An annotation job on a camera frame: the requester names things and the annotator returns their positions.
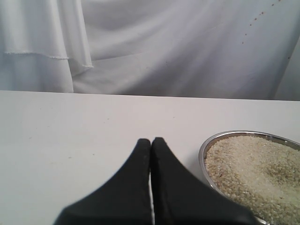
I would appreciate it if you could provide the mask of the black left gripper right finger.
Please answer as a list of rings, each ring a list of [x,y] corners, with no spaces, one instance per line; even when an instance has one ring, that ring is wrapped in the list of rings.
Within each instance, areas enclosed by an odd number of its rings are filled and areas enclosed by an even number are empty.
[[[256,225],[253,213],[197,179],[157,137],[150,151],[157,225]]]

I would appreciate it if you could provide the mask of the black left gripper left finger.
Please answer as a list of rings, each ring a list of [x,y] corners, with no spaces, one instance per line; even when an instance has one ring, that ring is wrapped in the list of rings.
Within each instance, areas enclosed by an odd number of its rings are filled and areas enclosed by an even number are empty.
[[[150,148],[139,139],[123,166],[100,188],[65,207],[56,225],[151,225]]]

